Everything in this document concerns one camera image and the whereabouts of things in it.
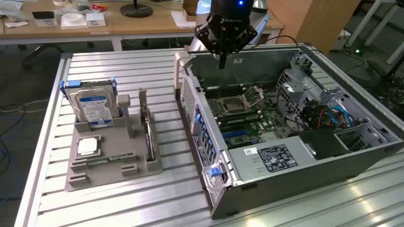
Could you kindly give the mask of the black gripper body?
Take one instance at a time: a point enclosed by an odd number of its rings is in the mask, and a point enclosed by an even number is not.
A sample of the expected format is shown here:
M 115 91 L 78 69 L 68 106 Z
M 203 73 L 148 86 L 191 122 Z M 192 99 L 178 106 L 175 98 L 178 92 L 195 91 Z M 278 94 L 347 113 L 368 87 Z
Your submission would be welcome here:
M 220 17 L 219 38 L 222 50 L 222 31 L 223 28 L 238 27 L 244 30 L 251 26 L 250 15 L 254 1 L 251 0 L 214 0 L 211 4 L 211 13 Z

